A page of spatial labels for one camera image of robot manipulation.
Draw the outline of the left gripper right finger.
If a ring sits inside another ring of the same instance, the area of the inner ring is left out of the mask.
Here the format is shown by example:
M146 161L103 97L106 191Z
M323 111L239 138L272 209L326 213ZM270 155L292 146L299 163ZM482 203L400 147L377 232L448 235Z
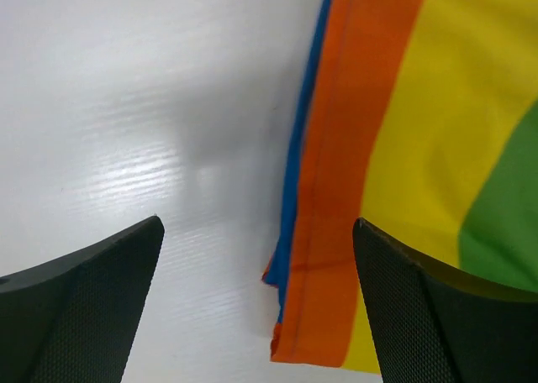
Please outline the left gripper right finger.
M537 295L458 270L364 218L361 293L385 382L535 382Z

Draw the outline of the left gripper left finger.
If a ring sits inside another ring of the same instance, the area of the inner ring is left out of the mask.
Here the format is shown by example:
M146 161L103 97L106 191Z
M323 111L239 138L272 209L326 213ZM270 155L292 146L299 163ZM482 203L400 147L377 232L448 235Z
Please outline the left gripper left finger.
M149 217L1 279L3 382L120 382L165 229Z

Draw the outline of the rainbow striped shorts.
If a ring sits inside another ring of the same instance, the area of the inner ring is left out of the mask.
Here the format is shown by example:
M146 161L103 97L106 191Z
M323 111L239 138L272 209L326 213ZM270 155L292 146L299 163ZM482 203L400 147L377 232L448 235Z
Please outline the rainbow striped shorts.
M352 228L537 287L537 0L323 0L290 139L271 359L377 373Z

